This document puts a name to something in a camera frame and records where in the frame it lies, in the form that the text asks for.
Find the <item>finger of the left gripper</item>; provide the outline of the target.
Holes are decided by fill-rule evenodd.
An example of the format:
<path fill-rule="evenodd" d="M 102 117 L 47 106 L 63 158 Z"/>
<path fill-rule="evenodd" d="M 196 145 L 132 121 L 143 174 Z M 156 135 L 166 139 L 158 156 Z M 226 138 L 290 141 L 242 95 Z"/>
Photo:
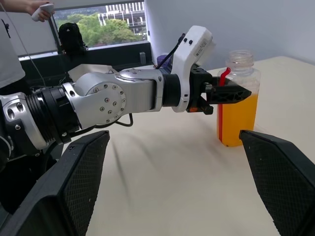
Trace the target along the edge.
<path fill-rule="evenodd" d="M 248 98 L 252 92 L 238 84 L 214 86 L 208 92 L 209 104 L 236 104 Z"/>
<path fill-rule="evenodd" d="M 213 86 L 232 86 L 234 84 L 235 83 L 227 77 L 224 77 L 224 78 L 221 78 L 218 76 L 212 77 L 212 85 Z"/>

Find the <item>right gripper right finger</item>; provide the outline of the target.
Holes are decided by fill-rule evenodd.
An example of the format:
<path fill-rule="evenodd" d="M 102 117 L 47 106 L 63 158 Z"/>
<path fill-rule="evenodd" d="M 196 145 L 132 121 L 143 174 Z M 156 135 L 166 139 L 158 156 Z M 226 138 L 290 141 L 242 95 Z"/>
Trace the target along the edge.
<path fill-rule="evenodd" d="M 292 142 L 242 130 L 257 192 L 281 236 L 315 236 L 315 164 Z"/>

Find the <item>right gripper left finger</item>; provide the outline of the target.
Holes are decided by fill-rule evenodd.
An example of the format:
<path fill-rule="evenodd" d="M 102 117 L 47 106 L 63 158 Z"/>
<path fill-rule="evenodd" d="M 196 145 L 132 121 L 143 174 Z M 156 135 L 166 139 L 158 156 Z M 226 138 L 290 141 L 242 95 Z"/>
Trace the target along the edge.
<path fill-rule="evenodd" d="M 108 131 L 98 131 L 70 143 L 0 230 L 0 236 L 85 236 L 109 140 Z"/>

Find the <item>bottle of orange liquid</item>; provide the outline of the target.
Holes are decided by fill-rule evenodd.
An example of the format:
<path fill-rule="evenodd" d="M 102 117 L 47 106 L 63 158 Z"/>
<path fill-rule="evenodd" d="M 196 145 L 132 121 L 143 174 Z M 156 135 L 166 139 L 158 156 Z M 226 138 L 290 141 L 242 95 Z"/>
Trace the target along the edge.
<path fill-rule="evenodd" d="M 253 55 L 248 50 L 231 51 L 226 69 L 218 73 L 219 77 L 227 77 L 252 92 L 248 98 L 236 104 L 218 105 L 217 137 L 227 147 L 240 146 L 240 131 L 254 128 L 260 75 L 260 71 L 254 68 Z"/>

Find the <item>white handheld controller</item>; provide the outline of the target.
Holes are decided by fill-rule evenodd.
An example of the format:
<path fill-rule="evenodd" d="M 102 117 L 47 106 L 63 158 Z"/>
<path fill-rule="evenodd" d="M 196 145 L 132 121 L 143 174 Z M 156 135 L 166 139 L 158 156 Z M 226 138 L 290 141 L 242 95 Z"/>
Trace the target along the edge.
<path fill-rule="evenodd" d="M 39 6 L 36 11 L 32 14 L 31 18 L 33 21 L 38 22 L 42 16 L 51 16 L 54 12 L 54 4 L 47 3 Z"/>

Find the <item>person's bare hand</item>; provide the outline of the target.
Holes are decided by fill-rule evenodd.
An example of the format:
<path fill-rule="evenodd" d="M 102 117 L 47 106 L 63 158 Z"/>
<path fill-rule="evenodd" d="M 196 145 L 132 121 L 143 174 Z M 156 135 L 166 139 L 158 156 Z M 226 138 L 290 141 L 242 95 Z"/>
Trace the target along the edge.
<path fill-rule="evenodd" d="M 47 3 L 52 3 L 52 2 L 47 1 L 47 0 L 29 0 L 29 1 L 31 2 L 31 6 L 28 9 L 28 14 L 31 16 L 39 6 L 47 4 Z M 40 21 L 41 22 L 48 21 L 51 18 L 51 16 L 42 16 L 40 18 Z"/>

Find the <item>purple container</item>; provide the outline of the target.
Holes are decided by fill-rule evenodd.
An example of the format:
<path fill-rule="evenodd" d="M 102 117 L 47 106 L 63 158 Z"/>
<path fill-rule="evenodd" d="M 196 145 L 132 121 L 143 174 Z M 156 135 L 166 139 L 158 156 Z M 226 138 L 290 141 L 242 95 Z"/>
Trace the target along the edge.
<path fill-rule="evenodd" d="M 173 56 L 167 58 L 167 55 L 160 55 L 157 57 L 156 69 L 162 70 L 168 74 L 172 71 Z"/>

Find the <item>black window sill cabinet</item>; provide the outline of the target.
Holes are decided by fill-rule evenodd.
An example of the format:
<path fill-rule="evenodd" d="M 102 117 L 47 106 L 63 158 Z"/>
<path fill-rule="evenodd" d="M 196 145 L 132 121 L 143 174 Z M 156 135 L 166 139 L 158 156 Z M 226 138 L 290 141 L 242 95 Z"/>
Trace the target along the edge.
<path fill-rule="evenodd" d="M 151 44 L 148 41 L 127 43 L 118 46 L 89 48 L 83 56 L 70 59 L 57 52 L 19 58 L 30 87 L 57 86 L 69 82 L 68 71 L 80 64 L 110 65 L 115 70 L 142 66 L 140 54 L 145 54 L 145 65 L 152 65 Z"/>

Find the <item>glass window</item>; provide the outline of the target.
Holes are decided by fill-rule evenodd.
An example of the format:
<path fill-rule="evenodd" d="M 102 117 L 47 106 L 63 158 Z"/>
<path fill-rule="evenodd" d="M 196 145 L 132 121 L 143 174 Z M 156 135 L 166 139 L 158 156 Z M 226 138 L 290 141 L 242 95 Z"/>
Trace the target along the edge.
<path fill-rule="evenodd" d="M 144 0 L 56 10 L 59 29 L 66 23 L 78 26 L 88 48 L 148 40 Z"/>

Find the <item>white open tray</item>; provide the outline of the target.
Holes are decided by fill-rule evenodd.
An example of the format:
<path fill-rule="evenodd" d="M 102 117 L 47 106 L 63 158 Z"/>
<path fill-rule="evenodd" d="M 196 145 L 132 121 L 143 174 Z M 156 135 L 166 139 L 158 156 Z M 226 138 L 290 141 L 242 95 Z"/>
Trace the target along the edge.
<path fill-rule="evenodd" d="M 76 82 L 83 75 L 91 72 L 100 72 L 105 74 L 116 74 L 117 71 L 110 65 L 102 64 L 81 64 L 68 71 L 69 77 Z"/>

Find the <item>black backpack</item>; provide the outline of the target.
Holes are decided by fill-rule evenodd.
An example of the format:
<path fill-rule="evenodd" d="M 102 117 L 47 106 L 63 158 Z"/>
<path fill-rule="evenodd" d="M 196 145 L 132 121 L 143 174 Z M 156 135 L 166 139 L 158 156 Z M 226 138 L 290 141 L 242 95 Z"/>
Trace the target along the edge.
<path fill-rule="evenodd" d="M 69 57 L 84 54 L 87 50 L 76 23 L 62 24 L 59 27 L 59 40 L 61 48 Z"/>

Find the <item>person's white shirt torso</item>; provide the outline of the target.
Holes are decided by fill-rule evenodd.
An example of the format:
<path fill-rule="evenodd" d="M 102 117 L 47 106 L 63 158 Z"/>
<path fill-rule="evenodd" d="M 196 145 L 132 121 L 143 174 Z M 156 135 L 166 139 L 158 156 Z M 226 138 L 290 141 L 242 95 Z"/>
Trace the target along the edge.
<path fill-rule="evenodd" d="M 0 94 L 24 91 L 25 72 L 16 55 L 5 22 L 0 19 Z"/>

